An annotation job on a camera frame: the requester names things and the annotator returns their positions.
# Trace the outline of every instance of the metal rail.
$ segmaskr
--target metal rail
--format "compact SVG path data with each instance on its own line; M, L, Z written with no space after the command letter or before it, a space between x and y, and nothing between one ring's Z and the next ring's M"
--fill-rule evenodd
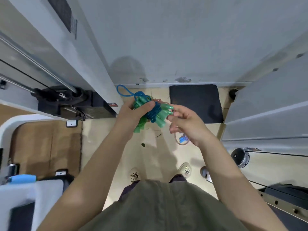
M18 87L20 87L20 88L22 88L22 89L25 89L25 90L29 91L29 92L31 92L31 93L35 93L34 90L33 90L32 88L30 88L30 87L28 87L28 86L26 86L26 85L23 85L23 84L21 84L20 82L14 80L14 79L12 79L12 78L9 78L9 77L5 76L5 75L2 74L2 73L0 73L0 79L3 79L3 80L5 80L5 81L7 81L7 82L9 82L9 83L11 83L11 84L14 84L14 85L16 85L16 86L18 86Z
M70 85L68 82L64 81L63 79L61 79L58 75L56 75L54 72L51 72L49 69L47 69L46 67L44 67L43 65L41 65L40 63L38 63L35 59L32 58L32 56L25 51L22 47L20 47L19 45L17 45L15 42L13 42L12 40L10 40L5 34L3 34L2 32L0 32L0 40L5 43L6 45L8 45L10 48L14 49L15 51L17 51L18 53L20 53L22 56L24 56L25 58L27 58L29 61L31 61L34 65L36 65L37 67L39 67L41 70L43 70L45 73L47 73L49 76L53 77L54 79L56 79L58 82L60 82L61 84L63 84L64 86L66 86L68 89L70 89L72 92L77 93L77 90Z

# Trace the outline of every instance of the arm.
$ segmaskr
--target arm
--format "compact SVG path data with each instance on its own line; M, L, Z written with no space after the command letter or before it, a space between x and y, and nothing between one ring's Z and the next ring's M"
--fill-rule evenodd
M184 132L200 148L219 200L250 231L287 231L200 117L186 107L173 106L170 132Z
M78 230L102 211L124 147L139 119L155 105L148 102L131 110L133 102L134 99L122 106L115 126L37 231Z

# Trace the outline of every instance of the white sneaker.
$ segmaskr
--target white sneaker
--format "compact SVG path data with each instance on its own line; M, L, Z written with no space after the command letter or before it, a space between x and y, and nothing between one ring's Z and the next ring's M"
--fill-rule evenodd
M141 180L139 170L137 168L132 168L129 172L129 178L130 178L131 182Z
M184 178L189 178L190 174L192 172L192 168L189 165L189 163L183 163L180 167L179 170L177 171L177 174L182 174Z

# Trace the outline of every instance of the scuff mark on wall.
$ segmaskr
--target scuff mark on wall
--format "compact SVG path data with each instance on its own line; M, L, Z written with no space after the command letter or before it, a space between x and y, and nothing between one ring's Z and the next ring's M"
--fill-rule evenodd
M140 78L143 82L148 82L149 80L147 78Z
M175 81L177 81L177 82L191 82L192 80L190 78L186 78L186 77L179 77Z

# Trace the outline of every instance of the hand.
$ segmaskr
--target hand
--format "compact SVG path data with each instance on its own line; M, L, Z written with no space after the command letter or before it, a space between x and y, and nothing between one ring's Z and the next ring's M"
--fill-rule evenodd
M172 122L169 127L171 134L185 133L196 146L200 146L206 136L212 134L194 111L182 105L171 104L171 106L174 107L174 113L167 117L167 120Z
M124 137L126 141L132 138L133 131L138 125L140 118L155 106L155 102L150 101L139 108L132 110L134 101L135 99L132 97L122 105L113 127L113 131L116 132L116 135Z

